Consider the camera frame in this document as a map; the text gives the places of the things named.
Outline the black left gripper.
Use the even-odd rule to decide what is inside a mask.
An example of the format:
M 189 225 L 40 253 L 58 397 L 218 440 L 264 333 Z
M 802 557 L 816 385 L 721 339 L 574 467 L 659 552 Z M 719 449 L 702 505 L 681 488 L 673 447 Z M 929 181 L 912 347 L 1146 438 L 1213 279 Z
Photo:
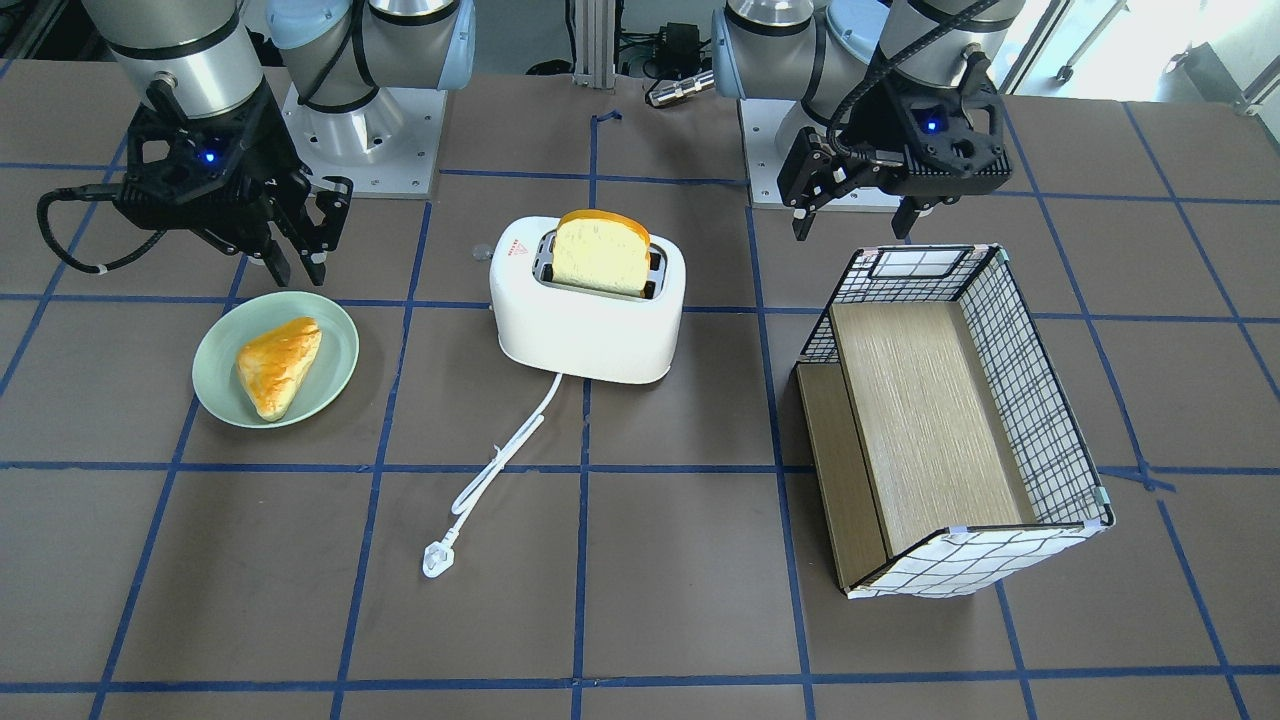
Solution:
M 777 177 L 804 242 L 817 211 L 859 188 L 902 196 L 896 240 L 934 206 L 991 193 L 1009 181 L 1002 99 L 989 61 L 965 60 L 955 87 L 932 87 L 892 70 L 820 128 L 803 127 Z

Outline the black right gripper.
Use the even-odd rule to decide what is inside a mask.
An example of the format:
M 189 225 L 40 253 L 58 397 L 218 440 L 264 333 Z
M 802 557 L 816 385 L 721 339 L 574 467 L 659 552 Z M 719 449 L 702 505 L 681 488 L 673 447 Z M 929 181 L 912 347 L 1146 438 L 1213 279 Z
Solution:
M 266 268 L 276 287 L 291 283 L 291 265 L 273 229 L 291 241 L 315 286 L 326 275 L 326 254 L 337 250 L 355 184 L 324 176 L 332 190 L 315 193 L 303 174 L 270 86 L 257 86 L 229 110 L 195 118 L 173 85 L 150 85 L 125 137 L 125 174 L 111 201 L 146 231 L 192 231 L 244 251 Z

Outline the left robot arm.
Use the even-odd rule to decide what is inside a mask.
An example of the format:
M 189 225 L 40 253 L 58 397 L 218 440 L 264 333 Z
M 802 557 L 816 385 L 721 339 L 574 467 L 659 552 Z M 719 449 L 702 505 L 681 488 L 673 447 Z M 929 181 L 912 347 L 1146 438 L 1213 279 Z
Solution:
M 796 105 L 776 177 L 805 240 L 859 190 L 899 200 L 904 238 L 937 205 L 1012 176 L 989 68 L 1020 1 L 727 1 L 714 15 L 717 91 Z

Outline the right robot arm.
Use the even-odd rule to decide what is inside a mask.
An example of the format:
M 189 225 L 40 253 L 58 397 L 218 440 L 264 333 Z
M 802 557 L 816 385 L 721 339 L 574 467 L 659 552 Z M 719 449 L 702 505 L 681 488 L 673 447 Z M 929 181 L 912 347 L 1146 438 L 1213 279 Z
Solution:
M 78 199 L 150 232 L 188 231 L 265 265 L 280 287 L 287 240 L 314 284 L 346 224 L 353 173 L 408 155 L 396 91 L 449 91 L 474 69 L 471 1 L 269 1 L 265 20 L 296 92 L 283 110 L 238 1 L 87 1 L 140 91 L 125 172 Z

